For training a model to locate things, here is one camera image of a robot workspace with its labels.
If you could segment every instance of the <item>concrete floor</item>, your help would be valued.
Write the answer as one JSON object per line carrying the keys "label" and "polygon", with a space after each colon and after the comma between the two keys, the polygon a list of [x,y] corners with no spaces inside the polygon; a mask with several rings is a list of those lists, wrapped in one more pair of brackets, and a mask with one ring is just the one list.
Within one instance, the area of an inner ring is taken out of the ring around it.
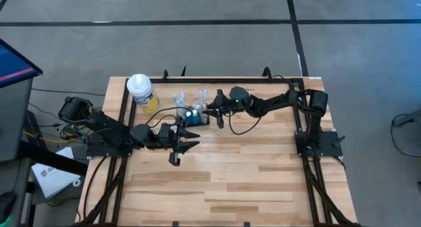
{"label": "concrete floor", "polygon": [[[297,18],[421,18],[421,0],[294,0]],[[289,18],[286,0],[8,0],[0,22]],[[343,142],[358,220],[367,226],[419,226],[421,160],[394,148],[390,120],[421,108],[421,24],[301,25],[310,76],[321,76]],[[0,37],[44,70],[35,88],[104,93],[109,76],[299,76],[289,24],[271,26],[0,27]],[[31,103],[56,113],[65,94],[33,91]],[[86,96],[95,105],[103,98]],[[40,124],[57,122],[35,112]],[[57,134],[52,128],[43,129]],[[395,131],[399,147],[421,155],[412,125]],[[77,201],[35,226],[71,224]]]}

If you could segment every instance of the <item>white paper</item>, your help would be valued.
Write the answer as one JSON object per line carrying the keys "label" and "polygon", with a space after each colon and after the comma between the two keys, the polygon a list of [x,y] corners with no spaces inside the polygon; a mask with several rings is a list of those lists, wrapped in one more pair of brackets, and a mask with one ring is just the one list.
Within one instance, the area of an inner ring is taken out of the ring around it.
{"label": "white paper", "polygon": [[[73,159],[71,147],[61,149],[60,151],[57,151],[56,154]],[[56,168],[44,164],[34,164],[32,166],[32,171],[34,171],[35,177],[41,186],[45,198],[54,196],[69,184],[73,183],[73,181],[80,178],[80,175],[57,170]]]}

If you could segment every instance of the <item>white container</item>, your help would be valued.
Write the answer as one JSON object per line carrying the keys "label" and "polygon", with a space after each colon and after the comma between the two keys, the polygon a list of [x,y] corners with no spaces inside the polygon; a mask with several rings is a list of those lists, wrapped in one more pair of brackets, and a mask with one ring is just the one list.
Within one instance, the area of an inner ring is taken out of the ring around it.
{"label": "white container", "polygon": [[144,112],[150,113],[158,109],[159,99],[146,75],[134,74],[127,81],[127,89]]}

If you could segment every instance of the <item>wooden tabletop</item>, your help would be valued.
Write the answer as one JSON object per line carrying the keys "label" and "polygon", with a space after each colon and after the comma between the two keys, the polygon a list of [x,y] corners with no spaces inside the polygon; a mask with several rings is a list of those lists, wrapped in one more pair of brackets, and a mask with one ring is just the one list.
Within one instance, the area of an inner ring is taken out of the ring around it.
{"label": "wooden tabletop", "polygon": [[[114,119],[118,119],[125,79],[112,77],[109,81],[103,110]],[[324,90],[320,79],[303,79],[306,89]],[[228,95],[234,86],[242,86],[263,99],[288,90],[287,84],[153,86],[161,103],[160,109],[173,107],[173,94],[182,91],[188,105],[198,101],[198,91],[203,88],[208,90],[208,103],[214,99],[217,89]],[[129,110],[130,106],[127,106],[125,124],[128,123]],[[166,114],[175,114],[175,111],[164,111],[154,118],[153,124]],[[144,123],[150,116],[138,107],[134,124]],[[171,123],[173,118],[167,117],[163,122]],[[232,118],[236,132],[245,131],[255,122],[256,118],[247,113],[238,113]],[[333,128],[330,111],[322,119],[322,128]],[[230,131],[228,119],[224,129],[218,129],[216,120],[211,118],[210,125],[187,130],[201,135],[193,139],[200,144],[180,155],[182,163],[179,167],[168,162],[170,151],[134,150],[128,159],[119,226],[171,226],[173,221],[179,221],[181,226],[242,226],[244,222],[250,222],[252,226],[312,226],[303,164],[297,156],[293,138],[296,128],[291,107],[268,113],[253,130],[242,136]],[[100,160],[90,161],[86,180],[91,178]],[[322,158],[321,163],[328,194],[343,214],[356,222],[342,165],[331,157]],[[87,201],[88,210],[95,206],[104,192],[108,168],[109,158],[94,178]],[[316,196],[320,220],[323,221],[321,202]],[[79,206],[81,213],[83,199]],[[114,196],[110,200],[108,221],[111,220]]]}

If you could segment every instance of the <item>yellow cable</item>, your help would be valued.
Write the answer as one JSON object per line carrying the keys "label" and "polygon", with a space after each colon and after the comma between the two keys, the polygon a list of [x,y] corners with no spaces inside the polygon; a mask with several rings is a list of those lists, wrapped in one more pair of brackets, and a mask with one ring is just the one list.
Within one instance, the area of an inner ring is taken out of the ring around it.
{"label": "yellow cable", "polygon": [[[33,134],[32,134],[32,133],[30,133],[30,132],[24,131],[24,133],[25,133],[27,136],[30,136],[31,138],[34,138],[34,137],[35,137],[35,135],[33,135]],[[53,139],[48,139],[48,138],[40,138],[40,139],[41,139],[41,140],[43,140],[43,141],[48,141],[48,142],[53,142],[53,143],[71,143],[71,142],[73,142],[73,141],[77,141],[77,140],[79,140],[79,138],[75,138],[75,139],[68,140],[68,141],[53,140]]]}

